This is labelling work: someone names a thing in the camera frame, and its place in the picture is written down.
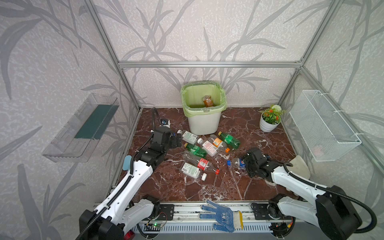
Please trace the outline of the small bottle blue label crushed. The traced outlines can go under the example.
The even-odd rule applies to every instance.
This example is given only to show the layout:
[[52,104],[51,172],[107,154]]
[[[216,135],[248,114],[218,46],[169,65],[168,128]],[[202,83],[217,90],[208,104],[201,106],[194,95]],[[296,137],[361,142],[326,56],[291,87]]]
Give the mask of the small bottle blue label crushed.
[[236,168],[236,169],[245,169],[246,164],[240,158],[233,158],[231,160],[227,160],[227,166],[231,168]]

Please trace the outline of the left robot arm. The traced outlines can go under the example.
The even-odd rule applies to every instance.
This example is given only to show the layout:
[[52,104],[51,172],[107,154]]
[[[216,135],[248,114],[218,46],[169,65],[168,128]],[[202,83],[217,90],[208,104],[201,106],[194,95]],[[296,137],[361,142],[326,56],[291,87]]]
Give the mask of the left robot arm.
[[154,214],[156,201],[151,198],[129,204],[143,183],[165,160],[167,151],[182,145],[182,135],[169,127],[153,130],[151,136],[134,154],[130,171],[93,211],[79,218],[78,240],[122,240],[139,222]]

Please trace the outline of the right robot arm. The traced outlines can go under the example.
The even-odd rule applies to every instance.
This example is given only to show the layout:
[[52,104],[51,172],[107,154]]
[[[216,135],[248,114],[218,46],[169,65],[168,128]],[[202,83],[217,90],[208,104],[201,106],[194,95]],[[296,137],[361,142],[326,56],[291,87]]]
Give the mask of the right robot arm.
[[241,158],[250,178],[260,177],[287,188],[298,196],[294,199],[278,194],[267,204],[252,204],[256,219],[297,219],[318,227],[331,240],[346,240],[352,234],[372,231],[377,216],[366,204],[347,196],[338,186],[322,186],[294,173],[307,166],[300,156],[288,163],[279,163],[258,148],[249,149]]

